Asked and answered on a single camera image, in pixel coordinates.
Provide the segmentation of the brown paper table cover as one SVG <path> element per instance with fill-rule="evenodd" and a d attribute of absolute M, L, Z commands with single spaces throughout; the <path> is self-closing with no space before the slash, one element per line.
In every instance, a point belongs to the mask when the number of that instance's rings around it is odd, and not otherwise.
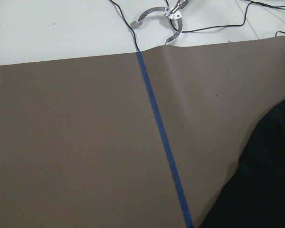
<path fill-rule="evenodd" d="M 0 228 L 199 226 L 285 99 L 285 37 L 0 66 Z"/>

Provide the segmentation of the reacher grabber tool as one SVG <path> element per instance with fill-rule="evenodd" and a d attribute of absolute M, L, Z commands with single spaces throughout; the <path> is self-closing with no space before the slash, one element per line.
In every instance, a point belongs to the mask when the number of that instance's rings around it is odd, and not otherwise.
<path fill-rule="evenodd" d="M 144 19 L 151 13 L 161 12 L 164 17 L 166 17 L 172 25 L 176 26 L 176 30 L 173 34 L 168 37 L 165 44 L 170 44 L 175 41 L 183 31 L 183 21 L 181 10 L 185 8 L 189 3 L 189 0 L 178 0 L 175 6 L 166 7 L 153 7 L 144 11 L 137 20 L 131 22 L 130 27 L 132 29 L 139 28 L 142 26 Z"/>

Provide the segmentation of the black graphic t-shirt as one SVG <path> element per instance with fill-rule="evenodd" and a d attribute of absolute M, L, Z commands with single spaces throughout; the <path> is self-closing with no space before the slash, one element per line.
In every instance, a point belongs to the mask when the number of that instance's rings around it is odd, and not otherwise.
<path fill-rule="evenodd" d="M 203 228 L 285 228 L 285 100 L 256 125 Z"/>

